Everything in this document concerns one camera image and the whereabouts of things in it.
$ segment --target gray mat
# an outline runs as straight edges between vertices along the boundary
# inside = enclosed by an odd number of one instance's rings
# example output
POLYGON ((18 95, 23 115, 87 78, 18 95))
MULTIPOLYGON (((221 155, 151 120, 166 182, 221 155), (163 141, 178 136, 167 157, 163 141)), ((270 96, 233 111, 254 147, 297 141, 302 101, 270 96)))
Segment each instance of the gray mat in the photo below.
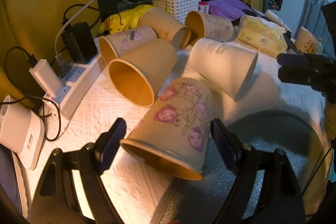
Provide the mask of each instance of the gray mat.
MULTIPOLYGON (((264 111, 249 115, 228 126, 242 142, 256 149, 286 151, 301 189, 316 164, 323 157, 323 148, 315 131, 301 118, 284 111, 264 111)), ((204 180, 174 179, 160 200, 151 224, 165 224, 179 219, 180 224, 211 224, 227 198, 236 177, 226 169, 210 138, 204 166, 204 180)), ((321 199, 325 183, 322 165, 305 199, 306 213, 313 211, 321 199)), ((254 213, 263 181, 259 171, 244 218, 254 213)))

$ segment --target brown paper cup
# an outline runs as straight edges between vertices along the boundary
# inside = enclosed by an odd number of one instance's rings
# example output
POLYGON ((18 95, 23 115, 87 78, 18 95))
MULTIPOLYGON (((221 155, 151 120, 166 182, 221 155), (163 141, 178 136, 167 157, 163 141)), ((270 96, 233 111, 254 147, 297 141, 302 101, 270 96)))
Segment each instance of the brown paper cup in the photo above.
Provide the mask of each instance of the brown paper cup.
POLYGON ((120 144, 157 170, 201 180, 211 110, 212 95, 204 83, 192 78, 174 80, 120 144))
POLYGON ((201 14, 196 11, 188 13, 185 24, 191 30, 189 44, 194 45, 201 38, 209 38, 218 42, 227 42, 233 36, 233 25, 226 18, 201 14))
POLYGON ((171 42, 177 51, 188 45, 189 28, 161 8, 149 9, 140 19, 139 25, 152 27, 159 38, 171 42))
POLYGON ((177 61, 174 47, 155 39, 109 63, 116 89, 132 103, 149 107, 177 61))
POLYGON ((157 35, 151 27, 140 26, 100 37, 98 43, 104 62, 108 65, 113 59, 129 53, 155 38, 157 35))

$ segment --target purple cloth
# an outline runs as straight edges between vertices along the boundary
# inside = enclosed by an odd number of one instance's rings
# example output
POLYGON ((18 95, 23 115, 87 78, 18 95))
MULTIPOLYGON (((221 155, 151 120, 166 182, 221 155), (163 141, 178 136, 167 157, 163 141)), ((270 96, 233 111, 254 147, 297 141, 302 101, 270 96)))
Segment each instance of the purple cloth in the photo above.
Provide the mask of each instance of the purple cloth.
POLYGON ((244 15, 262 17, 241 0, 210 0, 208 3, 209 12, 212 15, 224 17, 230 21, 240 19, 244 15))

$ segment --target screw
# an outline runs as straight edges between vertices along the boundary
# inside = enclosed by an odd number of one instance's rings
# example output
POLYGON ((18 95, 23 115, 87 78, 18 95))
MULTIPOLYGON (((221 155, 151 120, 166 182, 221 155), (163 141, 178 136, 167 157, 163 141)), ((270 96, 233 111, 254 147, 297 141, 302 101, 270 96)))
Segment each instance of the screw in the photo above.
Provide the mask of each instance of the screw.
POLYGON ((284 150, 282 150, 281 148, 277 148, 275 152, 282 156, 285 154, 284 150))
POLYGON ((56 149, 53 150, 53 155, 57 156, 57 154, 60 153, 60 152, 61 152, 61 150, 59 148, 56 148, 56 149))
POLYGON ((88 144, 85 146, 85 148, 86 148, 86 150, 89 150, 89 149, 93 148, 94 146, 95 146, 94 143, 88 143, 88 144))
POLYGON ((243 143, 244 150, 250 151, 252 149, 252 146, 249 143, 243 143))

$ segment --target black power adapter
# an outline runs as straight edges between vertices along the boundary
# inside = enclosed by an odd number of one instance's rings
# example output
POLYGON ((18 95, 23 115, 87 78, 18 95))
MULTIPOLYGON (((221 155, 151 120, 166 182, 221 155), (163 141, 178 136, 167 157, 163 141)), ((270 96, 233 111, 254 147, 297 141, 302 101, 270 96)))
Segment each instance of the black power adapter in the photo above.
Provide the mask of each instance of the black power adapter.
POLYGON ((71 26, 61 36, 75 63, 87 64, 98 52, 87 22, 71 26))

